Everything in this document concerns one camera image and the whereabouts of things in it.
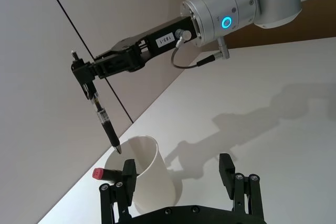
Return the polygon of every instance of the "dark line on wall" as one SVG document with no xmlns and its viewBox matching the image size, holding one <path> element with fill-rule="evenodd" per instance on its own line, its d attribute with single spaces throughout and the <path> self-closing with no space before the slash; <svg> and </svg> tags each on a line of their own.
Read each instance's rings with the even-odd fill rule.
<svg viewBox="0 0 336 224">
<path fill-rule="evenodd" d="M 94 60 L 94 57 L 90 51 L 90 49 L 88 48 L 88 46 L 86 45 L 85 41 L 83 40 L 82 36 L 79 34 L 79 31 L 77 30 L 77 28 L 75 27 L 74 23 L 72 22 L 71 18 L 69 17 L 68 13 L 65 11 L 63 5 L 61 4 L 61 2 L 59 0 L 56 0 L 59 7 L 61 7 L 63 13 L 65 14 L 65 16 L 67 17 L 67 19 L 69 20 L 70 24 L 72 25 L 73 29 L 75 30 L 76 34 L 78 35 L 79 39 L 82 41 L 83 45 L 85 46 L 86 50 L 88 51 L 89 55 L 91 56 L 91 58 Z M 128 116 L 128 118 L 130 119 L 130 121 L 132 123 L 134 123 L 134 121 L 132 120 L 132 118 L 130 117 L 128 111 L 126 110 L 125 106 L 122 104 L 121 100 L 119 99 L 117 93 L 115 92 L 115 90 L 113 89 L 113 87 L 111 86 L 110 82 L 108 81 L 107 78 L 105 78 L 105 81 L 107 82 L 108 86 L 110 87 L 110 89 L 112 90 L 113 94 L 115 95 L 115 97 L 117 98 L 118 102 L 120 103 L 120 105 L 122 106 L 124 112 L 126 113 L 126 115 Z"/>
</svg>

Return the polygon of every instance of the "screw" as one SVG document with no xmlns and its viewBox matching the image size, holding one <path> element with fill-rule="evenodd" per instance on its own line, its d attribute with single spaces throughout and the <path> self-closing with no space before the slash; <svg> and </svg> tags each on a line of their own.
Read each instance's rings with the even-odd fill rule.
<svg viewBox="0 0 336 224">
<path fill-rule="evenodd" d="M 199 207 L 198 206 L 194 206 L 191 208 L 191 211 L 194 213 L 194 214 L 197 214 L 199 213 Z"/>
<path fill-rule="evenodd" d="M 103 185 L 103 186 L 101 187 L 101 189 L 102 189 L 103 191 L 105 191 L 107 188 L 109 188 L 108 185 Z"/>
<path fill-rule="evenodd" d="M 241 174 L 237 174 L 236 179 L 243 179 L 243 176 Z"/>
<path fill-rule="evenodd" d="M 167 209 L 164 211 L 164 213 L 165 213 L 166 215 L 170 215 L 170 214 L 172 213 L 172 210 L 171 210 L 170 208 L 167 208 Z"/>
<path fill-rule="evenodd" d="M 254 180 L 254 181 L 257 181 L 258 180 L 258 177 L 256 175 L 252 175 L 251 176 L 251 179 Z"/>
</svg>

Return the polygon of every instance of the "label sticker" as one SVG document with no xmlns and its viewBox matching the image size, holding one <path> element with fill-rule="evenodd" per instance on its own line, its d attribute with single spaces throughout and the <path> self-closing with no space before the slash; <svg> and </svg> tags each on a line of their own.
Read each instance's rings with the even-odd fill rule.
<svg viewBox="0 0 336 224">
<path fill-rule="evenodd" d="M 173 33 L 167 34 L 165 36 L 162 36 L 161 38 L 158 38 L 156 40 L 156 44 L 158 45 L 158 47 L 163 47 L 171 42 L 175 41 L 175 37 L 173 35 Z"/>
</svg>

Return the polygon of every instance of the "red marker cap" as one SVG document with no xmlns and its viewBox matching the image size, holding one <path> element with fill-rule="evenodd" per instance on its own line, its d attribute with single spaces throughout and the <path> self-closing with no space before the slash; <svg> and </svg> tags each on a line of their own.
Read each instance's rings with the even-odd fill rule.
<svg viewBox="0 0 336 224">
<path fill-rule="evenodd" d="M 103 174 L 104 174 L 103 168 L 95 168 L 92 173 L 92 178 L 100 180 L 103 177 Z"/>
</svg>

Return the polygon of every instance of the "pen tip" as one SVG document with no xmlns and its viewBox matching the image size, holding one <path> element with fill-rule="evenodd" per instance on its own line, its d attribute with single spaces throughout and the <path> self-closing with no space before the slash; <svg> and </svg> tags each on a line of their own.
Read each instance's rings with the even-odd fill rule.
<svg viewBox="0 0 336 224">
<path fill-rule="evenodd" d="M 120 147 L 120 145 L 116 146 L 114 149 L 115 149 L 119 154 L 121 154 L 121 147 Z"/>
</svg>

